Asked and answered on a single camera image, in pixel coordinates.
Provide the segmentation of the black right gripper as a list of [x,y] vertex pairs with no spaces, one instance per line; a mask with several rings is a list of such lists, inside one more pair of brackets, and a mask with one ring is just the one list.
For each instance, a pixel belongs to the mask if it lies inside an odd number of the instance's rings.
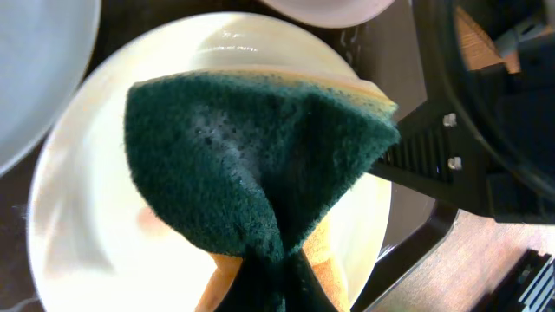
[[[552,223],[553,2],[416,1],[413,12],[431,100],[398,122],[401,139],[370,172],[501,223]],[[519,70],[471,68],[459,22]]]

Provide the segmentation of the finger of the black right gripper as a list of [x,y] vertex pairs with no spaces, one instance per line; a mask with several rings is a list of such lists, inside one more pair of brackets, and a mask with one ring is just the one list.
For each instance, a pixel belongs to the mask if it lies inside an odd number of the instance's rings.
[[527,250],[471,312],[554,312],[554,256]]

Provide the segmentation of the pink plate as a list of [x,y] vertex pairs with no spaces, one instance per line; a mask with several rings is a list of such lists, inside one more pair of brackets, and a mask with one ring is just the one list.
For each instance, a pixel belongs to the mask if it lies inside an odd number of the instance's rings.
[[325,29],[356,26],[377,17],[395,0],[261,0],[300,23]]

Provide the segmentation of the green and yellow sponge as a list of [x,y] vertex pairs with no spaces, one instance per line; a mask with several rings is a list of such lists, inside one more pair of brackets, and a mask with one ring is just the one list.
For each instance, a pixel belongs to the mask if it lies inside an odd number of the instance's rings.
[[282,69],[199,70],[127,92],[131,179],[155,216],[235,276],[215,311],[335,311],[328,258],[304,252],[330,208],[400,138],[368,81]]

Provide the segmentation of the cream plate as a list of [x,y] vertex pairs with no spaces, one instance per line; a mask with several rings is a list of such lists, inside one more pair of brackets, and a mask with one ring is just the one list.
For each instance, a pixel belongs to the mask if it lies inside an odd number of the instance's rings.
[[[29,261],[47,310],[215,311],[208,306],[213,284],[237,271],[221,269],[139,194],[127,165],[124,115],[127,92],[138,82],[226,68],[362,80],[307,31],[241,12],[168,23],[110,56],[50,134],[31,188]],[[327,214],[303,249],[332,261],[342,300]]]

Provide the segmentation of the pale green plate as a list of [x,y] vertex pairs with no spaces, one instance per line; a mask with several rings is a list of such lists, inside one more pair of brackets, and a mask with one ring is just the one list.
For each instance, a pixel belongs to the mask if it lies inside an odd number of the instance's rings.
[[1,171],[40,141],[87,71],[100,0],[1,0]]

